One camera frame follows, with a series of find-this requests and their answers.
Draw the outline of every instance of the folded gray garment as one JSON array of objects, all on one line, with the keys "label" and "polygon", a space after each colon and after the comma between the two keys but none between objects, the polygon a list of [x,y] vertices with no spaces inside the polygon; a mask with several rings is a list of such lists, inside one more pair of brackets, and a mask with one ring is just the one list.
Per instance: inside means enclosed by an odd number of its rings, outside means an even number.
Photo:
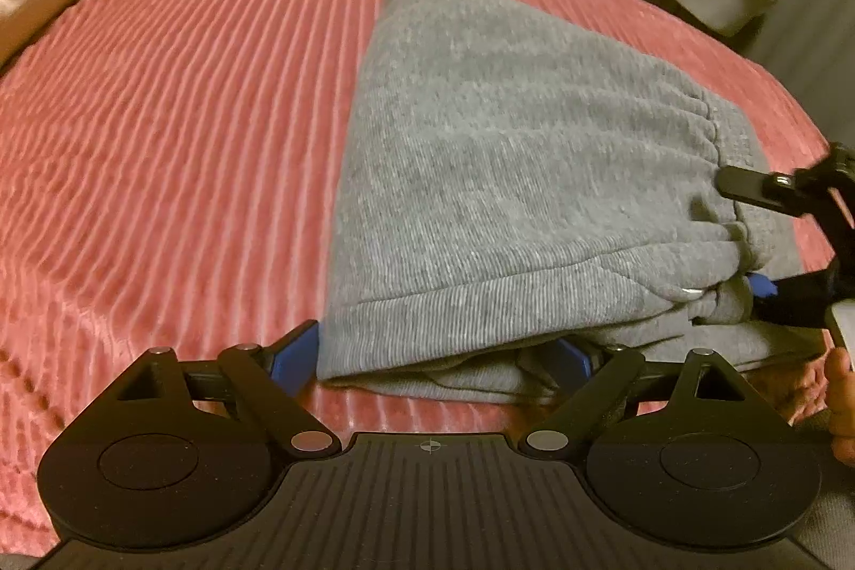
[{"label": "folded gray garment", "polygon": [[717,194],[765,169],[739,108],[660,59],[511,0],[386,0],[336,202],[318,376],[548,402],[573,331],[738,368],[822,352],[748,321],[745,273],[799,272],[791,222]]}]

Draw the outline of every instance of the black ribbed plate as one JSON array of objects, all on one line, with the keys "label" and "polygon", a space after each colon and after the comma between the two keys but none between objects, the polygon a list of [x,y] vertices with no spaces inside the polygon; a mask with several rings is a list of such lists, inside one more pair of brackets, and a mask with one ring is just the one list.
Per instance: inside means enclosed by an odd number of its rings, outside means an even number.
[{"label": "black ribbed plate", "polygon": [[563,462],[500,435],[360,434],[343,455],[295,464],[269,503],[214,540],[155,554],[71,541],[44,570],[824,570],[787,540],[731,554],[636,536]]}]

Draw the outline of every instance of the ribbed pink fabric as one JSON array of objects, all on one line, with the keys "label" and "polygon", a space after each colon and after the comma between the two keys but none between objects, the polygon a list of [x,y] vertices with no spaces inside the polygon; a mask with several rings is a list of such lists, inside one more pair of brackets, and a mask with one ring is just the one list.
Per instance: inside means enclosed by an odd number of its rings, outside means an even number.
[{"label": "ribbed pink fabric", "polygon": [[[54,543],[38,459],[140,352],[211,358],[321,314],[356,69],[381,1],[82,0],[0,76],[0,550]],[[773,167],[822,154],[778,82],[659,9],[520,1],[732,99]],[[798,239],[809,267],[827,261],[811,224]],[[790,385],[810,382],[797,372]],[[535,415],[317,386],[306,399],[344,438],[514,432]]]}]

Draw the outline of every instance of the circular cap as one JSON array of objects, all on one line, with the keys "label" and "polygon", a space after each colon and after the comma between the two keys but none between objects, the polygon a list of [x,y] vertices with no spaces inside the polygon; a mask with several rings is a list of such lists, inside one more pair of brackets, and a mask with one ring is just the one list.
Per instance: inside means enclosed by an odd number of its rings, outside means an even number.
[{"label": "circular cap", "polygon": [[557,452],[570,444],[563,432],[555,430],[537,430],[526,438],[528,446],[540,452]]},{"label": "circular cap", "polygon": [[332,438],[326,432],[306,430],[291,438],[291,446],[301,452],[321,452],[332,444]]},{"label": "circular cap", "polygon": [[199,462],[192,442],[174,435],[134,435],[114,442],[101,455],[105,479],[127,490],[157,490],[186,479]]},{"label": "circular cap", "polygon": [[760,472],[760,459],[745,442],[708,432],[675,438],[659,457],[668,475],[700,490],[738,488]]}]

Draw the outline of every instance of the finger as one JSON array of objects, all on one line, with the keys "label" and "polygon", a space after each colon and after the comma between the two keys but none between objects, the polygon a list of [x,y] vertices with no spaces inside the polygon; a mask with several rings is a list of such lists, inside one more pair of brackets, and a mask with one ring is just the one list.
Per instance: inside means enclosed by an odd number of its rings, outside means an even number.
[{"label": "finger", "polygon": [[835,413],[855,411],[855,373],[843,378],[830,379],[825,403]]},{"label": "finger", "polygon": [[831,442],[831,451],[838,462],[855,466],[855,438],[835,438]]},{"label": "finger", "polygon": [[855,412],[831,412],[828,419],[828,432],[837,438],[855,438]]},{"label": "finger", "polygon": [[850,374],[852,359],[845,348],[833,348],[825,359],[825,378],[831,381]]}]

